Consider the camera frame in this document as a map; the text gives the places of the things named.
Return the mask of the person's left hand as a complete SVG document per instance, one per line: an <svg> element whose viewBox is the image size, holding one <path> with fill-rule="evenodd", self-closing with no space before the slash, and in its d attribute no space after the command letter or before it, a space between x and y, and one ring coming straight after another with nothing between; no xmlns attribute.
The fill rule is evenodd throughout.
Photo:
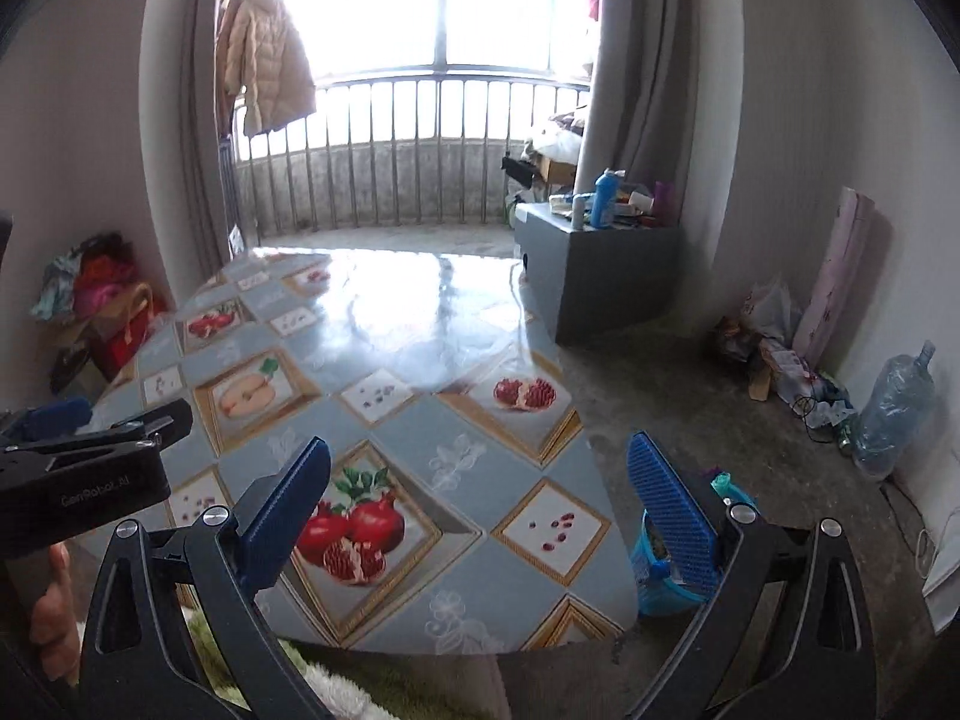
<svg viewBox="0 0 960 720"><path fill-rule="evenodd" d="M50 583L31 612L31 642L39 647L44 674L50 681L65 679L75 684L80 669L82 644L78 634L70 553L65 543L49 548Z"/></svg>

